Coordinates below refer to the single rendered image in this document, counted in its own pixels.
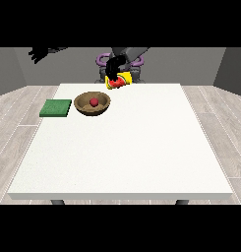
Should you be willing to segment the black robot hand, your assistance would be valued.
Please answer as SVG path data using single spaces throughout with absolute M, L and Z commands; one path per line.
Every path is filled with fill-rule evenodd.
M 48 55 L 48 49 L 45 47 L 34 47 L 30 52 L 29 56 L 31 60 L 37 64 L 41 59 Z
M 117 74 L 130 68 L 130 61 L 126 55 L 111 56 L 106 62 L 105 75 L 110 81 L 117 80 Z

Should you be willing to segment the yellow cup with melon print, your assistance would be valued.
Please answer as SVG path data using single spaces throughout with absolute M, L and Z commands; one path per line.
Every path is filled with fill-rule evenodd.
M 117 74 L 117 80 L 112 81 L 105 77 L 105 84 L 109 90 L 118 89 L 126 85 L 132 84 L 132 76 L 130 72 L 122 72 Z

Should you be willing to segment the brown wooden bowl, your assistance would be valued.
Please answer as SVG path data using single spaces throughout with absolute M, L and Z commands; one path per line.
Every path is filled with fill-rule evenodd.
M 110 101 L 110 97 L 105 93 L 86 92 L 75 98 L 74 105 L 85 116 L 97 116 L 107 110 Z

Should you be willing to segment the green square pad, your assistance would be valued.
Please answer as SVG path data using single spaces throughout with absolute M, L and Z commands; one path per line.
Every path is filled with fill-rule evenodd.
M 39 112 L 40 117 L 66 117 L 72 101 L 70 99 L 48 99 Z

